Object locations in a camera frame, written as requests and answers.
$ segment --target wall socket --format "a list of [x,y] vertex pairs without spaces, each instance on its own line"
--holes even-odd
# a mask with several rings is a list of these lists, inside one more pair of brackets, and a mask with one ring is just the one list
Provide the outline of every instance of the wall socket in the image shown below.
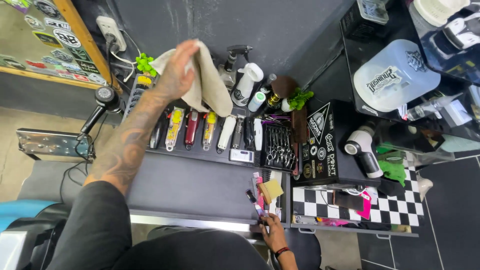
[[120,48],[119,50],[125,51],[127,44],[125,43],[125,40],[123,39],[123,36],[120,33],[120,30],[117,27],[117,23],[114,19],[105,16],[98,16],[96,18],[96,24],[98,24],[98,27],[100,27],[100,31],[102,31],[103,36],[105,36],[107,33],[114,35],[117,38],[117,44]]

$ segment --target beige towel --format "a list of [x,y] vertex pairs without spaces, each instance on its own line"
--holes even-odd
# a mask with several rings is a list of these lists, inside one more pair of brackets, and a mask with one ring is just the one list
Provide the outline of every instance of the beige towel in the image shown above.
[[[203,99],[219,116],[227,117],[232,113],[232,99],[213,65],[207,46],[199,40],[197,45],[200,49],[185,66],[185,72],[193,68],[195,79],[190,90],[181,98],[192,108],[200,112],[208,112],[208,109],[202,105]],[[171,49],[150,62],[150,65],[162,75],[168,60],[174,53],[175,49]]]

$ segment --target hand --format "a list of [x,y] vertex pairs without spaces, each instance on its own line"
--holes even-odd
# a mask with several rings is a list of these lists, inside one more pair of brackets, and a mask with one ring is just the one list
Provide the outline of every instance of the hand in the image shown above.
[[155,91],[164,95],[169,101],[181,98],[192,86],[194,74],[190,68],[185,73],[185,65],[190,57],[198,51],[197,40],[186,40],[177,45],[177,50],[170,57],[163,74],[160,76]]
[[272,213],[268,214],[269,217],[261,217],[263,221],[266,221],[268,227],[270,227],[270,232],[267,233],[267,228],[263,224],[260,224],[260,229],[262,229],[262,235],[264,236],[265,243],[273,252],[287,246],[287,241],[285,240],[285,234],[283,232],[282,224],[280,224],[280,219]]

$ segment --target red wristband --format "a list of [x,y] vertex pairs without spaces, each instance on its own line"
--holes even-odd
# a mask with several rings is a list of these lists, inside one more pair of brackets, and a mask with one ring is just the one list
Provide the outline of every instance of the red wristband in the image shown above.
[[290,249],[288,247],[281,248],[280,250],[275,252],[275,258],[278,259],[278,256],[280,256],[280,254],[284,253],[285,251],[289,251],[289,250]]

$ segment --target checkered pattern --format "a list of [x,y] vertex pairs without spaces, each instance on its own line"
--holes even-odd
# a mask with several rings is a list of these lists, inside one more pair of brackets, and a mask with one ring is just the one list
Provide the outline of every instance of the checkered pattern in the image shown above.
[[389,197],[379,192],[378,204],[372,205],[370,220],[359,216],[355,210],[333,205],[333,190],[319,191],[293,188],[293,214],[371,221],[391,224],[423,225],[423,206],[414,168],[405,169],[405,194]]

